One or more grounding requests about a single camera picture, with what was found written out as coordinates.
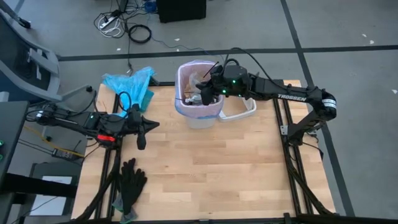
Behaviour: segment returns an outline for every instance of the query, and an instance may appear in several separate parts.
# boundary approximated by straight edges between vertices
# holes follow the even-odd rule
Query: wooden tabletop
[[[285,80],[288,83],[300,86],[298,80]],[[134,205],[138,220],[275,218],[285,212],[294,216],[272,101],[257,101],[255,115],[248,118],[190,129],[174,108],[174,86],[150,89],[155,95],[144,116],[160,126],[146,134],[145,150],[137,149],[136,136],[126,136],[122,149],[122,161],[135,157],[136,167],[148,177]],[[114,92],[101,85],[98,109],[111,113],[113,101]],[[305,103],[291,101],[289,105],[295,123],[308,114]],[[226,115],[244,110],[241,99],[226,99]],[[303,141],[317,145],[310,136]],[[94,148],[87,148],[86,154]],[[300,146],[300,152],[308,186],[327,209],[335,211],[319,152],[306,145]],[[72,218],[83,213],[97,193],[103,160],[104,149],[85,160]],[[300,187],[298,194],[305,211]],[[109,191],[104,196],[103,217],[108,198]],[[113,220],[120,218],[121,213],[115,211]]]

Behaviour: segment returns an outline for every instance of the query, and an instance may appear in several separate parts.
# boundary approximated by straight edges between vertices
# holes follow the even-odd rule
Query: black glove
[[[123,162],[122,174],[120,177],[120,193],[123,201],[124,215],[130,213],[132,205],[137,201],[147,182],[145,172],[141,171],[141,169],[134,172],[135,163],[135,158],[132,158],[128,162]]]

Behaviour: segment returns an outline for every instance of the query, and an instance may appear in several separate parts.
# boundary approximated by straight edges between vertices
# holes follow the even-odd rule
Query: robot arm
[[[294,87],[284,85],[283,80],[270,80],[248,73],[239,65],[222,65],[210,70],[210,80],[197,84],[201,90],[201,98],[204,105],[209,105],[218,95],[238,96],[245,99],[252,98],[258,101],[267,101],[274,98],[309,103],[313,107],[303,120],[297,124],[291,124],[282,134],[287,135],[291,145],[302,145],[304,133],[321,128],[326,122],[336,117],[335,97],[318,87]]]
[[[96,139],[104,147],[116,147],[118,138],[136,134],[137,147],[143,150],[146,146],[145,134],[158,127],[159,123],[141,116],[138,105],[128,109],[127,115],[121,118],[106,112],[72,113],[56,105],[49,105],[37,113],[35,121],[44,126],[60,126],[77,131]]]

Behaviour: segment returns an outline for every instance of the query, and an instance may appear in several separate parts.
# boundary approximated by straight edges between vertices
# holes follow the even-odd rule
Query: gray floor
[[[17,3],[12,0],[12,7]],[[398,2],[393,0],[287,1],[302,47],[350,47],[398,44]],[[61,56],[126,54],[127,36],[103,37],[93,20],[109,10],[109,0],[25,0],[19,14],[32,21],[32,30],[15,25],[24,35],[53,49]],[[132,21],[146,24],[148,16]],[[231,47],[294,48],[279,0],[209,1],[207,18],[199,21],[160,24],[151,16],[148,25],[154,37],[169,45],[183,44],[206,50]],[[132,44],[131,53],[175,52],[158,42]],[[252,73],[257,65],[245,55],[232,55]],[[297,54],[255,54],[273,78],[299,79],[306,85]],[[338,117],[329,122],[336,153],[354,211],[361,217],[398,218],[398,171],[394,160],[398,120],[398,50],[373,52],[307,53],[313,81],[338,100]],[[179,65],[191,60],[220,60],[217,56],[135,58],[135,70],[152,66],[160,81],[173,81]],[[61,62],[61,91],[89,83],[95,88],[105,73],[123,74],[127,60]],[[89,95],[68,102],[78,108]],[[54,143],[72,148],[82,137],[60,128],[50,130]],[[22,139],[42,144],[31,133]],[[84,143],[78,148],[84,150]],[[321,149],[326,147],[321,141]],[[58,161],[41,152],[18,145],[9,172],[27,175],[34,162]],[[327,153],[324,166],[338,213],[344,214]],[[9,223],[17,217],[13,208]],[[27,218],[26,223],[54,223],[57,218]]]

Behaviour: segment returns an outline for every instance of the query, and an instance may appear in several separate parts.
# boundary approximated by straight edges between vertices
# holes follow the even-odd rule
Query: black box
[[[206,0],[156,0],[160,22],[206,17]]]

